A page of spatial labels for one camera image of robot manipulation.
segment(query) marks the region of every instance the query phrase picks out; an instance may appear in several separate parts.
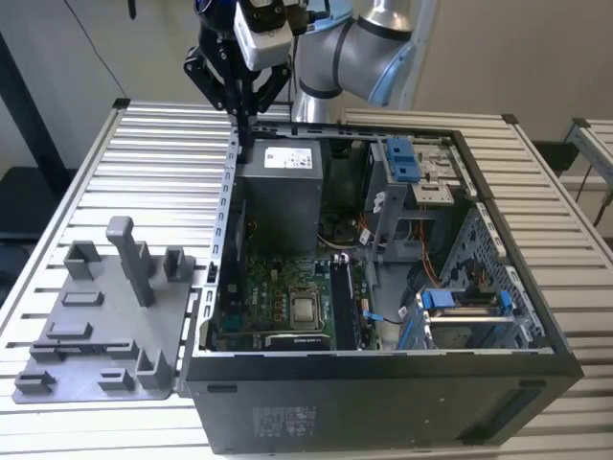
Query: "white wall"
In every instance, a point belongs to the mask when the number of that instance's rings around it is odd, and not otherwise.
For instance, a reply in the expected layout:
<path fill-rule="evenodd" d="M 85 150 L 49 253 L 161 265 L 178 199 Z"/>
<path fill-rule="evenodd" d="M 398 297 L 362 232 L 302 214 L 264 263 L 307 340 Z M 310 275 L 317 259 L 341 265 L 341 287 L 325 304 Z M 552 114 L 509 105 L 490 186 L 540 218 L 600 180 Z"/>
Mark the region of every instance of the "white wall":
<path fill-rule="evenodd" d="M 197 40 L 193 2 L 141 0 L 133 22 L 125 0 L 70 3 L 128 97 L 203 101 L 182 70 Z M 121 92 L 61 0 L 0 0 L 0 30 L 60 155 L 77 167 Z M 6 151 L 16 141 L 1 134 Z"/>
<path fill-rule="evenodd" d="M 511 112 L 535 140 L 613 118 L 611 0 L 439 2 L 414 109 Z"/>

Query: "black cable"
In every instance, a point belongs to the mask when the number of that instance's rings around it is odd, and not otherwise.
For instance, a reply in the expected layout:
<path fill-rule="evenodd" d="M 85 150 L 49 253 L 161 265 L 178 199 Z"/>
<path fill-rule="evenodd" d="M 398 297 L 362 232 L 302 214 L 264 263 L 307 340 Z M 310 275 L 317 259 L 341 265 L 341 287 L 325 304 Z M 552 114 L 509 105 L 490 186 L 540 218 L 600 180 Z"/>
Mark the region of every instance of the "black cable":
<path fill-rule="evenodd" d="M 291 57 L 291 78 L 294 79 L 294 92 L 296 94 L 298 94 L 298 83 L 296 83 L 296 53 L 298 50 L 298 38 L 300 38 L 299 35 L 296 35 L 294 38 L 294 50 L 292 51 Z"/>
<path fill-rule="evenodd" d="M 581 182 L 581 185 L 579 187 L 579 191 L 577 192 L 577 197 L 575 198 L 575 202 L 579 203 L 579 197 L 581 196 L 581 192 L 583 192 L 583 187 L 585 186 L 585 181 L 587 180 L 587 177 L 590 175 L 590 172 L 592 172 L 592 165 L 589 166 L 589 168 L 587 169 L 587 171 L 585 172 L 585 177 L 583 178 L 583 182 Z"/>
<path fill-rule="evenodd" d="M 85 30 L 85 27 L 83 26 L 83 24 L 80 22 L 80 19 L 77 16 L 77 14 L 75 13 L 75 11 L 73 10 L 73 7 L 70 6 L 70 3 L 68 3 L 68 0 L 63 0 L 63 1 L 64 1 L 64 5 L 66 5 L 66 8 L 68 8 L 70 13 L 73 15 L 73 17 L 75 18 L 75 20 L 79 24 L 80 29 L 85 34 L 85 37 L 87 38 L 87 41 L 89 41 L 89 44 L 91 45 L 92 50 L 94 50 L 94 54 L 98 57 L 99 61 L 104 66 L 104 68 L 108 71 L 108 73 L 112 77 L 112 79 L 117 83 L 117 86 L 119 87 L 119 89 L 122 92 L 122 94 L 124 95 L 124 97 L 127 98 L 127 94 L 125 93 L 124 88 L 122 87 L 122 84 L 119 83 L 119 80 L 117 80 L 117 77 L 115 77 L 115 74 L 113 74 L 113 72 L 108 67 L 108 65 L 106 65 L 106 62 L 104 62 L 104 59 L 102 59 L 102 56 L 100 56 L 100 53 L 98 53 L 98 50 L 96 49 L 96 46 L 94 45 L 94 42 L 92 41 L 91 37 L 89 36 L 87 31 Z"/>
<path fill-rule="evenodd" d="M 383 321 L 390 324 L 396 324 L 397 326 L 402 326 L 404 324 L 402 321 L 392 321 L 391 319 L 385 317 L 383 318 Z"/>
<path fill-rule="evenodd" d="M 606 208 L 606 204 L 601 205 L 601 209 L 599 209 L 598 214 L 596 215 L 596 220 L 594 220 L 594 227 L 598 227 L 598 224 L 601 223 L 602 215 L 604 214 L 604 209 Z"/>
<path fill-rule="evenodd" d="M 292 64 L 292 58 L 289 57 L 289 67 L 293 68 L 293 64 Z M 289 79 L 289 81 L 287 82 L 287 105 L 289 106 L 289 113 L 287 114 L 287 117 L 289 118 L 289 123 L 291 124 L 291 111 L 294 107 L 294 102 L 291 100 L 291 79 Z"/>

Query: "cable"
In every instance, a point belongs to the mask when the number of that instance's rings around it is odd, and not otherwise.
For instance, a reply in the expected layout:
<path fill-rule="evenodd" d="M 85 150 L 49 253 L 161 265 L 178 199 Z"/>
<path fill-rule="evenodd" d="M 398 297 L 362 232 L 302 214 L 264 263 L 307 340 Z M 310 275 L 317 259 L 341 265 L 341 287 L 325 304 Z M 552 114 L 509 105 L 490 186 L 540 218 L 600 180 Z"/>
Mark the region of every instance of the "cable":
<path fill-rule="evenodd" d="M 83 31 L 83 33 L 85 34 L 85 37 L 87 38 L 87 41 L 89 41 L 89 44 L 92 47 L 92 50 L 94 50 L 94 54 L 98 57 L 98 59 L 100 60 L 101 64 L 104 66 L 104 68 L 108 71 L 109 75 L 112 77 L 112 79 L 117 83 L 117 86 L 119 87 L 120 91 L 122 92 L 122 94 L 124 95 L 125 98 L 127 98 L 127 94 L 124 91 L 124 88 L 122 87 L 122 85 L 119 83 L 119 81 L 117 80 L 117 77 L 115 77 L 115 74 L 113 74 L 113 72 L 111 71 L 111 69 L 108 67 L 108 65 L 106 65 L 106 62 L 104 62 L 104 59 L 102 59 L 102 56 L 100 56 L 100 54 L 98 53 L 98 50 L 96 49 L 96 46 L 94 46 L 94 42 L 92 41 L 91 37 L 89 36 L 89 34 L 87 33 L 87 31 L 85 30 L 85 27 L 83 26 L 83 24 L 80 22 L 79 17 L 77 16 L 77 14 L 75 13 L 75 11 L 73 10 L 73 7 L 70 6 L 70 3 L 68 3 L 68 0 L 63 0 L 64 1 L 64 5 L 66 5 L 66 8 L 68 8 L 68 10 L 70 11 L 70 13 L 73 15 L 73 17 L 75 18 L 75 20 L 77 21 L 77 23 L 79 24 L 80 29 Z"/>
<path fill-rule="evenodd" d="M 592 224 L 595 227 L 598 227 L 598 224 L 601 223 L 602 215 L 604 214 L 605 208 L 606 208 L 606 204 L 603 203 L 601 205 L 601 209 L 599 209 L 598 214 L 596 215 L 596 220 L 594 220 L 594 223 Z"/>
<path fill-rule="evenodd" d="M 293 69 L 293 60 L 291 56 L 289 57 L 289 66 Z M 291 100 L 291 79 L 287 82 L 287 104 L 289 105 L 289 111 L 287 113 L 287 118 L 289 118 L 289 123 L 291 124 L 291 112 L 294 108 L 294 102 Z"/>
<path fill-rule="evenodd" d="M 425 270 L 425 274 L 428 275 L 430 281 L 436 288 L 441 287 L 441 283 L 439 283 L 436 272 L 432 267 L 432 263 L 430 262 L 430 257 L 428 256 L 428 248 L 425 245 L 425 236 L 423 234 L 423 220 L 420 220 L 420 240 L 421 240 L 421 258 L 423 263 L 423 269 Z"/>
<path fill-rule="evenodd" d="M 403 321 L 394 321 L 383 315 L 372 313 L 371 311 L 362 311 L 362 315 L 367 319 L 372 319 L 373 321 L 385 321 L 386 323 L 395 324 L 396 326 L 402 326 L 402 324 L 404 324 Z"/>
<path fill-rule="evenodd" d="M 392 321 L 390 318 L 383 318 L 383 321 L 390 324 L 396 324 L 397 326 L 402 326 L 404 324 L 402 321 Z"/>
<path fill-rule="evenodd" d="M 575 198 L 575 202 L 579 203 L 579 197 L 581 196 L 581 192 L 583 192 L 583 187 L 585 186 L 585 181 L 587 180 L 587 177 L 590 175 L 590 172 L 592 172 L 592 165 L 589 166 L 589 168 L 587 169 L 587 171 L 585 172 L 585 177 L 583 178 L 583 182 L 581 182 L 581 185 L 579 187 L 579 191 L 577 192 L 577 197 Z"/>
<path fill-rule="evenodd" d="M 320 242 L 322 242 L 326 246 L 331 247 L 332 249 L 337 249 L 339 251 L 342 251 L 345 249 L 355 249 L 357 247 L 357 246 L 343 246 L 341 244 L 334 244 L 333 242 L 326 240 L 319 233 L 317 234 L 317 238 L 319 239 Z"/>

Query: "wire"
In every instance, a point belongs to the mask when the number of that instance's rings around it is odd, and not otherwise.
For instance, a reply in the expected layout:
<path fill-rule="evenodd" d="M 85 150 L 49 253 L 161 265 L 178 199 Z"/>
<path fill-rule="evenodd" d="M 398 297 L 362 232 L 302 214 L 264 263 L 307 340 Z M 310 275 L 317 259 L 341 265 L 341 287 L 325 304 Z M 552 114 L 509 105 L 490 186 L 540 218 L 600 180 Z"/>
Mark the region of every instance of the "wire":
<path fill-rule="evenodd" d="M 383 318 L 383 321 L 390 324 L 396 324 L 397 326 L 402 326 L 404 324 L 402 321 L 392 321 L 390 318 Z"/>
<path fill-rule="evenodd" d="M 601 223 L 602 215 L 604 214 L 604 209 L 606 208 L 606 204 L 603 203 L 601 205 L 601 209 L 599 209 L 598 214 L 596 215 L 596 220 L 594 220 L 594 227 L 598 227 L 598 224 Z"/>
<path fill-rule="evenodd" d="M 425 271 L 425 274 L 428 275 L 428 278 L 430 278 L 430 281 L 436 288 L 440 288 L 441 283 L 439 283 L 437 279 L 434 268 L 432 267 L 432 263 L 430 262 L 430 257 L 428 256 L 428 248 L 425 245 L 425 236 L 423 234 L 423 220 L 420 220 L 420 240 L 421 240 L 421 259 L 422 259 L 423 269 Z"/>
<path fill-rule="evenodd" d="M 292 68 L 292 73 L 293 73 L 294 65 L 293 65 L 293 60 L 291 56 L 289 57 L 289 66 Z M 291 124 L 291 112 L 294 108 L 294 102 L 291 100 L 291 78 L 287 82 L 287 104 L 289 105 L 287 117 L 289 118 L 289 123 Z"/>
<path fill-rule="evenodd" d="M 100 53 L 98 53 L 98 50 L 96 49 L 96 46 L 94 45 L 94 42 L 92 41 L 91 37 L 89 36 L 87 31 L 85 30 L 85 27 L 83 26 L 83 24 L 80 22 L 80 19 L 77 16 L 77 14 L 75 13 L 75 11 L 73 10 L 73 7 L 70 6 L 70 3 L 68 3 L 68 0 L 63 0 L 63 1 L 64 1 L 64 5 L 66 5 L 66 8 L 68 8 L 70 13 L 73 15 L 73 17 L 75 18 L 75 20 L 79 24 L 80 29 L 85 34 L 85 37 L 87 38 L 87 41 L 89 41 L 89 44 L 91 45 L 92 50 L 94 50 L 94 54 L 98 57 L 99 61 L 104 66 L 104 68 L 108 71 L 108 73 L 112 77 L 112 79 L 117 83 L 117 86 L 119 87 L 119 89 L 122 92 L 122 94 L 124 95 L 124 97 L 127 98 L 127 94 L 125 93 L 124 88 L 119 83 L 119 80 L 117 80 L 117 77 L 115 77 L 115 74 L 113 74 L 113 72 L 108 67 L 108 65 L 106 65 L 106 62 L 104 62 L 104 59 L 102 59 L 102 56 L 100 56 Z"/>
<path fill-rule="evenodd" d="M 585 181 L 587 180 L 587 177 L 590 175 L 590 172 L 592 172 L 592 165 L 590 165 L 587 171 L 585 172 L 585 177 L 583 178 L 583 182 L 581 182 L 579 191 L 577 192 L 577 197 L 575 198 L 576 203 L 579 203 L 579 197 L 581 196 L 581 192 L 583 192 L 583 187 L 585 187 Z"/>
<path fill-rule="evenodd" d="M 344 246 L 341 244 L 334 244 L 333 242 L 326 240 L 319 233 L 317 234 L 317 238 L 319 239 L 320 242 L 322 242 L 326 246 L 331 247 L 332 249 L 340 250 L 340 251 L 345 250 L 345 249 L 355 249 L 357 247 L 357 246 Z"/>
<path fill-rule="evenodd" d="M 294 38 L 294 50 L 292 51 L 292 59 L 291 59 L 291 78 L 294 79 L 294 93 L 298 94 L 298 83 L 296 82 L 296 52 L 298 50 L 298 39 L 299 35 L 296 35 Z"/>

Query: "metal rail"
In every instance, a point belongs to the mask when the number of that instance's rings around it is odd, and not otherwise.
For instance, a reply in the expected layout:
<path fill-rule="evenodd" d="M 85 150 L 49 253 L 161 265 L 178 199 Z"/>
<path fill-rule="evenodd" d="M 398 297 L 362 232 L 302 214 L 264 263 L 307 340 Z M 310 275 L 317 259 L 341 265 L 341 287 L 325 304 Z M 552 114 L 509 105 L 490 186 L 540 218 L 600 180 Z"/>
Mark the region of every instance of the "metal rail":
<path fill-rule="evenodd" d="M 274 107 L 265 116 L 284 117 L 286 108 Z M 498 116 L 380 110 L 349 111 L 347 123 L 463 133 L 586 378 L 500 449 L 305 456 L 610 459 L 613 255 L 523 131 Z M 152 253 L 183 244 L 198 267 L 206 266 L 229 132 L 226 115 L 202 105 L 132 103 L 113 111 L 0 310 L 0 322 L 7 319 L 0 336 L 0 453 L 213 457 L 192 401 L 176 395 L 161 402 L 16 405 L 11 393 L 66 277 L 62 260 L 72 240 L 94 240 L 101 253 L 114 253 L 105 224 L 112 215 L 130 214 L 135 238 L 148 241 Z M 204 284 L 202 272 L 196 270 L 196 287 Z"/>

